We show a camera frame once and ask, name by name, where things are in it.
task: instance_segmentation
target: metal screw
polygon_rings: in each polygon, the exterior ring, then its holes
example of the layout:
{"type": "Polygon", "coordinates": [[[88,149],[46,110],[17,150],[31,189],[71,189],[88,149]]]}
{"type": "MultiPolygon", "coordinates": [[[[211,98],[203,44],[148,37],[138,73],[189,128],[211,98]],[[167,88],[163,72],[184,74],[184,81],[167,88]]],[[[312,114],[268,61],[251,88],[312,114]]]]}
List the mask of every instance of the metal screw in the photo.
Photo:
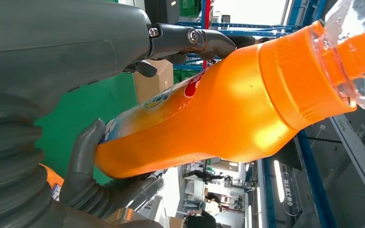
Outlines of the metal screw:
{"type": "Polygon", "coordinates": [[[157,28],[150,28],[149,29],[149,36],[150,37],[156,37],[159,35],[159,30],[157,28]]]}
{"type": "Polygon", "coordinates": [[[198,34],[196,33],[195,30],[188,31],[188,40],[192,44],[198,43],[198,34]]]}

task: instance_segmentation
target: bottle cap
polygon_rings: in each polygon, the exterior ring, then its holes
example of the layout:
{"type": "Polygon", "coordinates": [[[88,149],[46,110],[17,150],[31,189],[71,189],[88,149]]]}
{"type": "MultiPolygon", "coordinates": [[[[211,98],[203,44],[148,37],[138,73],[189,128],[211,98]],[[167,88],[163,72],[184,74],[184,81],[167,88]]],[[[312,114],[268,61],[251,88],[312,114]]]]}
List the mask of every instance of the bottle cap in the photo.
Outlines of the bottle cap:
{"type": "Polygon", "coordinates": [[[336,88],[365,73],[365,33],[324,48],[319,22],[260,49],[262,76],[272,103],[294,129],[356,109],[336,88]]]}

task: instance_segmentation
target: red pole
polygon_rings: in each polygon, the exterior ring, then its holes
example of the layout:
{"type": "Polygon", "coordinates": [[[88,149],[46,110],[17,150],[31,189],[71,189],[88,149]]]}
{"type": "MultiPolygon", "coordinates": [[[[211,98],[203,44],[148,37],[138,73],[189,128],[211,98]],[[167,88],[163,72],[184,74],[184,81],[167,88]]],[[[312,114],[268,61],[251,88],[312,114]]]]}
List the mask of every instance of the red pole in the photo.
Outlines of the red pole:
{"type": "MultiPolygon", "coordinates": [[[[202,17],[202,20],[205,21],[205,28],[204,29],[209,29],[209,22],[210,22],[210,15],[211,15],[211,0],[202,0],[204,2],[202,2],[202,4],[205,4],[205,17],[202,17]]],[[[202,68],[205,69],[208,66],[207,61],[203,61],[203,65],[202,68]]]]}

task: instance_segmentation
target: orange object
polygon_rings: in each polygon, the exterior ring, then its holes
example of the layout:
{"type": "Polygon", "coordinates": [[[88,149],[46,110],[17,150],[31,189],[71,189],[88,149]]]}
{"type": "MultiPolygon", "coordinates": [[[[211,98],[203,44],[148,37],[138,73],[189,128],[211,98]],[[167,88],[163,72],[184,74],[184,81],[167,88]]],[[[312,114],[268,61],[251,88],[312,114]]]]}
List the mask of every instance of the orange object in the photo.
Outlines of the orange object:
{"type": "Polygon", "coordinates": [[[61,187],[64,184],[64,179],[60,177],[55,171],[53,171],[50,167],[40,164],[47,170],[47,182],[51,186],[51,196],[54,200],[59,200],[59,193],[61,191],[61,187]]]}
{"type": "Polygon", "coordinates": [[[346,80],[335,59],[344,59],[352,78],[362,77],[365,33],[335,52],[318,46],[323,31],[314,23],[238,49],[119,115],[107,124],[97,166],[124,178],[210,157],[253,161],[273,155],[308,125],[355,110],[335,88],[346,80]]]}

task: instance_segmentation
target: cardboard box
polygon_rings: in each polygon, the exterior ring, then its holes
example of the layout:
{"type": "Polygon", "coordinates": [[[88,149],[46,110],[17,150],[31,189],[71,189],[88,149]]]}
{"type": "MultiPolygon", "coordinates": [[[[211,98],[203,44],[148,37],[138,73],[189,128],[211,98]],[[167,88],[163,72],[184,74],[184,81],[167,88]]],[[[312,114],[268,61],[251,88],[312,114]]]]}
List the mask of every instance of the cardboard box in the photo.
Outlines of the cardboard box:
{"type": "Polygon", "coordinates": [[[145,77],[134,73],[136,97],[143,103],[174,85],[173,65],[167,60],[148,60],[157,69],[154,77],[145,77]]]}
{"type": "Polygon", "coordinates": [[[184,220],[182,218],[170,217],[170,228],[183,228],[184,220]]]}

